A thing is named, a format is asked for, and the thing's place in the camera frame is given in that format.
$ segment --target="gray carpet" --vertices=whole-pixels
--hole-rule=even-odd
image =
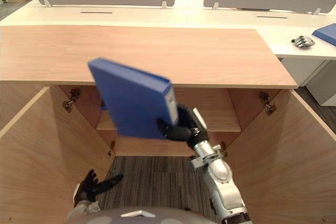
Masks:
[[[190,208],[218,222],[202,171],[194,174],[185,157],[116,157],[107,177],[123,173],[124,179],[99,198],[102,210],[115,207],[156,206]]]

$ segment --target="open cabinet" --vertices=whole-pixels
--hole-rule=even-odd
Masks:
[[[86,66],[97,50],[172,76],[177,101],[198,107],[211,142],[225,146],[254,223],[335,222],[336,136],[292,90],[297,85],[255,31],[7,27],[1,43],[1,81],[50,85],[0,131],[1,223],[65,222],[76,183],[91,168],[103,179],[114,156],[193,155],[182,142],[118,136]],[[48,66],[40,64],[46,56]],[[181,61],[192,62],[190,74],[167,67]],[[204,74],[193,78],[195,69]],[[68,113],[62,104],[71,89],[81,94]],[[265,104],[277,109],[267,113]]]

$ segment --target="robotic arm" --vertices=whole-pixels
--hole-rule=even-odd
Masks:
[[[178,106],[178,126],[158,119],[160,132],[169,140],[186,141],[198,157],[192,157],[195,169],[203,168],[203,179],[211,192],[211,201],[217,215],[225,224],[252,224],[240,192],[232,179],[232,171],[221,152],[221,146],[212,147],[207,126],[199,111]]]

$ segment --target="black glove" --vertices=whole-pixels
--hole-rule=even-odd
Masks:
[[[90,202],[96,201],[96,196],[105,191],[112,189],[119,181],[124,177],[123,174],[118,174],[117,176],[104,180],[103,182],[98,183],[96,178],[96,173],[91,169],[85,179],[80,183],[77,193],[75,195],[74,201],[75,205],[81,200],[88,200]]]
[[[200,122],[194,111],[183,105],[177,106],[178,124],[169,125],[162,119],[156,121],[161,134],[169,140],[187,142],[193,149],[197,143],[209,140],[207,129]]]

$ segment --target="blue binder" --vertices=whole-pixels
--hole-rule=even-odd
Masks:
[[[164,137],[156,119],[178,121],[175,95],[170,80],[113,61],[88,63],[118,134],[143,138]]]
[[[313,35],[336,46],[336,23],[315,30]]]

